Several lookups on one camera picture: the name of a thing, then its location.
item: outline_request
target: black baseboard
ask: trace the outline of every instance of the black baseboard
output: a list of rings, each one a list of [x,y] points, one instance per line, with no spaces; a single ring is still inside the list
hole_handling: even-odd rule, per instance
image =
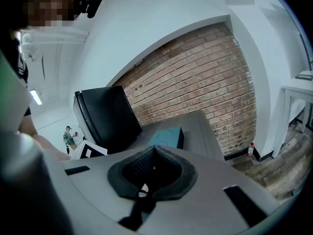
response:
[[[298,118],[295,118],[294,119],[294,121],[296,121],[296,122],[299,122],[299,123],[303,123],[303,121],[302,120],[300,120],[300,119],[298,119]],[[312,131],[313,132],[313,128],[312,127],[310,127],[308,124],[306,124],[305,125],[305,127],[307,127],[310,131]]]
[[[288,127],[290,127],[291,125],[295,124],[296,122],[302,123],[302,121],[299,120],[298,117],[301,116],[301,114],[303,114],[303,113],[304,113],[304,110],[302,110],[302,111],[289,123]],[[310,127],[309,125],[306,125],[306,127],[307,127],[308,129],[310,129],[311,131],[313,131],[312,127]],[[280,150],[281,150],[284,146],[285,146],[285,143],[282,144],[282,146],[280,147]],[[225,156],[224,156],[225,161],[231,160],[231,159],[235,159],[235,158],[240,157],[240,156],[242,156],[242,155],[244,155],[244,154],[247,154],[247,153],[248,153],[248,148],[249,148],[249,147],[247,147],[247,148],[245,148],[245,149],[243,149],[243,150],[241,150],[241,151],[238,151],[238,152],[235,152],[235,153],[232,153],[232,154],[225,155]],[[271,152],[269,152],[268,154],[266,154],[265,156],[262,156],[262,157],[261,157],[260,154],[259,154],[259,152],[257,151],[257,149],[254,148],[254,150],[253,150],[253,155],[255,156],[255,158],[256,158],[256,160],[257,160],[258,162],[261,162],[261,161],[267,159],[268,157],[270,157],[270,156],[273,154],[273,152],[274,152],[274,151],[271,151]]]
[[[266,154],[265,156],[260,156],[259,152],[257,151],[256,148],[254,148],[253,155],[255,156],[256,160],[258,162],[262,162],[263,160],[267,159],[273,154],[274,151],[271,151],[270,153]]]
[[[224,156],[224,159],[225,159],[225,161],[231,160],[231,159],[235,159],[235,158],[240,157],[240,156],[242,156],[242,155],[244,155],[244,154],[247,154],[247,153],[248,153],[248,147],[245,148],[245,149],[243,149],[243,150],[241,150],[241,151],[238,151],[238,152],[235,152],[235,153],[232,153],[232,154],[225,155],[225,156]]]

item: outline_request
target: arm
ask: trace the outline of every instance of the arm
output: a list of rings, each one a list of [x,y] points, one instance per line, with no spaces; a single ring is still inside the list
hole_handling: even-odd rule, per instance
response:
[[[48,149],[53,151],[60,161],[62,160],[69,160],[70,156],[66,155],[62,151],[59,151],[55,148],[47,139],[38,135],[37,130],[34,126],[33,120],[31,119],[31,115],[24,116],[19,127],[19,131],[21,133],[27,134],[35,139],[44,149]]]

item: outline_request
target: wooden floor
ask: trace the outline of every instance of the wooden floor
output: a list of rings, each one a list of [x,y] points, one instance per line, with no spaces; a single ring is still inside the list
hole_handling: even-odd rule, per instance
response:
[[[301,188],[303,180],[313,166],[313,132],[301,124],[288,128],[285,146],[279,155],[258,163],[254,156],[247,155],[226,161],[237,170],[266,188],[280,203],[292,197]]]

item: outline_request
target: person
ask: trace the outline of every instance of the person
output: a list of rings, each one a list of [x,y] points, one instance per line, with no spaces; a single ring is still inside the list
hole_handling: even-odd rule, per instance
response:
[[[65,135],[63,135],[63,142],[64,142],[65,147],[66,147],[66,149],[67,149],[67,154],[69,155],[69,147],[68,147],[68,145],[67,145],[67,137],[66,137]]]
[[[74,135],[71,135],[69,133],[69,131],[71,130],[71,128],[69,126],[66,127],[66,130],[64,132],[63,137],[65,137],[65,139],[67,140],[67,144],[70,146],[70,148],[75,151],[75,149],[77,148],[75,141],[74,141],[74,137],[76,137],[76,133]]]
[[[51,26],[55,21],[72,21],[80,14],[82,0],[0,0],[0,131],[27,134],[42,148],[53,151],[57,158],[70,156],[38,135],[31,118],[31,98],[26,89],[28,68],[19,52],[17,33],[28,27]]]

